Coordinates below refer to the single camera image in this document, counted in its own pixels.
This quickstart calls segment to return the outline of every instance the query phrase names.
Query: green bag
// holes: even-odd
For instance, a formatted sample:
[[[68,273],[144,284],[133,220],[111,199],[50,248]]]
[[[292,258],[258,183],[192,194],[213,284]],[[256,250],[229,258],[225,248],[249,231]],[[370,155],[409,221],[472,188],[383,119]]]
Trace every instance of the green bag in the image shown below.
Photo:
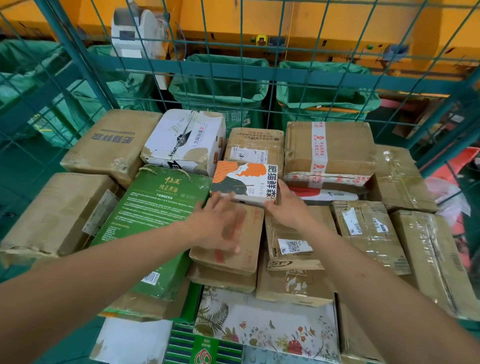
[[[348,63],[313,62],[311,70],[344,73],[347,67]],[[308,70],[310,69],[310,62],[284,61],[280,62],[279,68]],[[348,73],[370,74],[370,70],[363,66],[351,64],[348,67]],[[283,131],[285,131],[287,122],[295,121],[297,113],[298,121],[355,121],[365,105],[363,112],[358,117],[358,121],[363,121],[367,117],[367,113],[377,109],[381,103],[376,92],[368,100],[371,90],[352,87],[340,88],[335,102],[333,102],[336,89],[319,87],[322,87],[322,85],[317,85],[315,88],[307,87],[300,106],[303,85],[278,82],[276,99],[281,106],[282,114],[275,114],[274,126],[279,128],[281,125]],[[326,116],[330,107],[332,109],[327,119]]]
[[[6,39],[0,42],[0,113],[22,101],[56,75],[70,61],[70,56],[56,42]],[[13,139],[33,136],[33,128],[23,128]]]
[[[264,59],[243,57],[244,66],[269,67]],[[187,62],[242,64],[240,57],[217,56],[213,54],[194,54]],[[218,111],[225,117],[227,138],[232,128],[264,128],[262,101],[268,91],[268,81],[244,80],[243,97],[240,95],[240,80],[212,80],[209,77],[196,78],[181,75],[173,77],[168,90],[175,100],[181,102],[187,110]]]
[[[111,46],[92,46],[88,51],[110,55],[111,49]],[[102,75],[121,109],[160,111],[155,101],[147,100],[155,88],[152,75],[128,71],[103,72]],[[58,95],[29,123],[53,146],[70,149],[106,111],[87,81],[75,81],[68,91],[65,96]]]

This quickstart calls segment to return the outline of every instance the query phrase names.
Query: floral box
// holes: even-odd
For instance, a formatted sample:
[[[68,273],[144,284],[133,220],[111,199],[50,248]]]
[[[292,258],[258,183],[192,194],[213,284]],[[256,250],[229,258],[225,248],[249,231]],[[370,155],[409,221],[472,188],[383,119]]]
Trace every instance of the floral box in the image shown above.
[[[205,287],[194,334],[317,360],[340,361],[333,303],[321,307],[257,300]]]

